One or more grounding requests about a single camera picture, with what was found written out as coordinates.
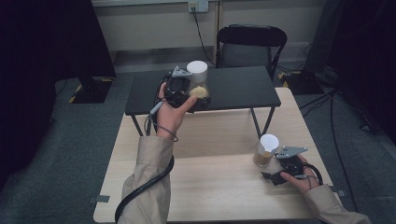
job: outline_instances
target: sleeve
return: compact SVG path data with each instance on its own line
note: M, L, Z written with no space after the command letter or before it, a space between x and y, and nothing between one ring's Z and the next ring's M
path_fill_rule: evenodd
M124 182L122 199L166 168L172 158L173 144L172 140L161 137L140 137L136 167ZM170 199L168 175L126 205L118 223L166 223Z
M309 190L304 198L313 215L327 223L370 224L370 219L363 214L348 212L341 205L327 185Z

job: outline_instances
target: chair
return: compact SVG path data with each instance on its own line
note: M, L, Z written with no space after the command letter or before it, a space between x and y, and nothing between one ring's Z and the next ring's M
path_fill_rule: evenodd
M225 26L217 35L216 68L264 65L273 80L280 52L287 40L285 32L272 26ZM277 47L274 59L271 47Z

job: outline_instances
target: wall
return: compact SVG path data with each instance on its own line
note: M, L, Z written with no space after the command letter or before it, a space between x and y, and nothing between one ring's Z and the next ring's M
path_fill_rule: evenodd
M114 6L119 1L92 2L111 51L201 46L194 17L187 12L187 1L128 6ZM218 12L219 27L232 23L272 25L286 32L289 44L309 42L315 34L323 2L239 0L221 1L218 7L218 2L210 1L209 11L197 14L197 20L205 46L215 45Z

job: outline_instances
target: hand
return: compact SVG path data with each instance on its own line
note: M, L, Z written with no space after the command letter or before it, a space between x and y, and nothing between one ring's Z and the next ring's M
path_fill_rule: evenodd
M298 157L302 162L306 162L306 159L303 156L298 155ZM307 178L305 179L296 179L294 178L294 176L291 176L285 172L280 173L280 176L282 176L286 181L294 185L294 187L296 187L302 194L305 194L307 191L318 187L319 182L315 178L314 172L306 166L304 166L304 174L307 175Z
M164 82L161 85L160 92L158 97L162 99L164 97L164 90L166 87L166 83ZM184 114L195 104L197 101L196 96L191 96L183 105L179 108L173 108L170 106L165 99L163 99L163 105L160 107L157 114L157 136L163 138L174 139L174 136L169 132L176 135L177 129L180 127L181 122L183 121Z

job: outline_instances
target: wall outlet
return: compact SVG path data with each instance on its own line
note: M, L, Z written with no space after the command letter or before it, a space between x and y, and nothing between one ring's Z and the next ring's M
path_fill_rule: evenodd
M198 2L198 11L199 12L207 12L207 11L209 11L209 3L208 3L208 1L199 1Z
M188 11L192 12L192 9L195 8L195 12L207 12L209 11L209 3L208 1L190 1L188 2Z
M190 1L190 2L188 2L187 6L188 6L189 12L192 12L193 8L195 8L195 12L198 12L198 2Z

